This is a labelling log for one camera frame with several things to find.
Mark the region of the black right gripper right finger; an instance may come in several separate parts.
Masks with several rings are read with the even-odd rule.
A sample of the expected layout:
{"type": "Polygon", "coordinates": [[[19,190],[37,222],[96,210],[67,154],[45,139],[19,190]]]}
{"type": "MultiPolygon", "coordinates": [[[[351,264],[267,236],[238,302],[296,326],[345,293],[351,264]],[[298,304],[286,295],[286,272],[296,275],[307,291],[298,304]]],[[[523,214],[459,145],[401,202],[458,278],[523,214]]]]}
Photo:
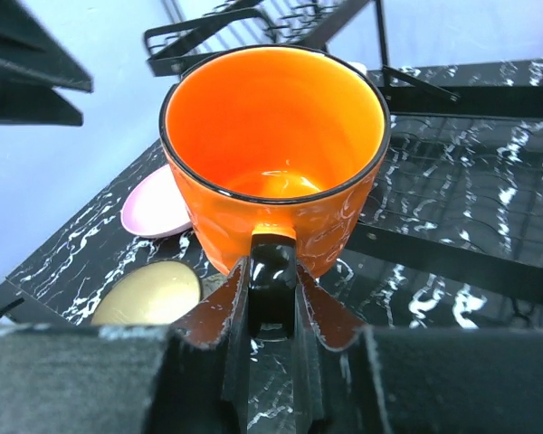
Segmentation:
{"type": "Polygon", "coordinates": [[[372,326],[305,268],[294,321],[299,433],[543,433],[543,330],[372,326]]]}

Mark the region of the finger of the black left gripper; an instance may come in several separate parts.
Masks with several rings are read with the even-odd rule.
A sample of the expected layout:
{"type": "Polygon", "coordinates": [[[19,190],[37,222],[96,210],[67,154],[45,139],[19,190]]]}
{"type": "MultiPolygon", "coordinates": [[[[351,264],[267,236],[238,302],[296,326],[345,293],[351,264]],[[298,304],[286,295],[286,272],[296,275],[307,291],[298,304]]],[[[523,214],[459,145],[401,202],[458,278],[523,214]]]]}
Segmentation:
{"type": "Polygon", "coordinates": [[[0,125],[80,127],[83,115],[52,88],[0,76],[0,125]]]}
{"type": "Polygon", "coordinates": [[[0,1],[0,72],[49,86],[93,92],[91,75],[19,1],[0,1]]]}

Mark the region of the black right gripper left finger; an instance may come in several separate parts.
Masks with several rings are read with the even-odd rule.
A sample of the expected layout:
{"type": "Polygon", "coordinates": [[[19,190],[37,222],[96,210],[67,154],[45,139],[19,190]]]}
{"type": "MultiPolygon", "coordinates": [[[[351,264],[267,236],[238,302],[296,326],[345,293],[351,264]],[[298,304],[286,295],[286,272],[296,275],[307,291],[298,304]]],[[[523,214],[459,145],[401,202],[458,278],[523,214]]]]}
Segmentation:
{"type": "Polygon", "coordinates": [[[247,269],[172,325],[0,325],[0,433],[244,433],[247,269]]]}

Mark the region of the beige speckled bowl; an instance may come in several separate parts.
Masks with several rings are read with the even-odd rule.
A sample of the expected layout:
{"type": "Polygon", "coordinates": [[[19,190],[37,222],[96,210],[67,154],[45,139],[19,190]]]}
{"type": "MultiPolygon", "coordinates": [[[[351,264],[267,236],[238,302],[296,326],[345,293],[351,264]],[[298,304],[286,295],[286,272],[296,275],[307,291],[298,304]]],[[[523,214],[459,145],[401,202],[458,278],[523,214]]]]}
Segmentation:
{"type": "Polygon", "coordinates": [[[193,309],[202,283],[183,262],[149,263],[123,277],[99,302],[92,325],[165,325],[193,309]]]}

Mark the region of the pink round plate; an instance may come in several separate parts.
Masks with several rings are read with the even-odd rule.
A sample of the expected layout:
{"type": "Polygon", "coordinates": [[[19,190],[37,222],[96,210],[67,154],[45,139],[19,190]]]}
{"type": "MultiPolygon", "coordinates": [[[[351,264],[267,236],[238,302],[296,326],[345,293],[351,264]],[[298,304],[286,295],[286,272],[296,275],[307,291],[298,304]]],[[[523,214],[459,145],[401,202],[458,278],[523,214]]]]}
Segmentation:
{"type": "Polygon", "coordinates": [[[128,195],[120,212],[122,227],[146,239],[176,235],[192,224],[186,203],[169,165],[143,179],[128,195]]]}

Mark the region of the orange plastic cup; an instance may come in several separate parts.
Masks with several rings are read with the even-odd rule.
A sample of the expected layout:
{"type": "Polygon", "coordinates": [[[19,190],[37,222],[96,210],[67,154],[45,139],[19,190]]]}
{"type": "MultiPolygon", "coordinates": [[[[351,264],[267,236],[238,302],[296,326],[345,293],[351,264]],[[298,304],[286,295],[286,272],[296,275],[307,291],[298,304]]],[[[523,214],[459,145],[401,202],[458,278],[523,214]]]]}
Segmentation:
{"type": "Polygon", "coordinates": [[[158,126],[206,257],[244,265],[252,330],[291,334],[299,272],[334,265],[386,155],[380,90],[324,52],[244,47],[186,73],[158,126]]]}

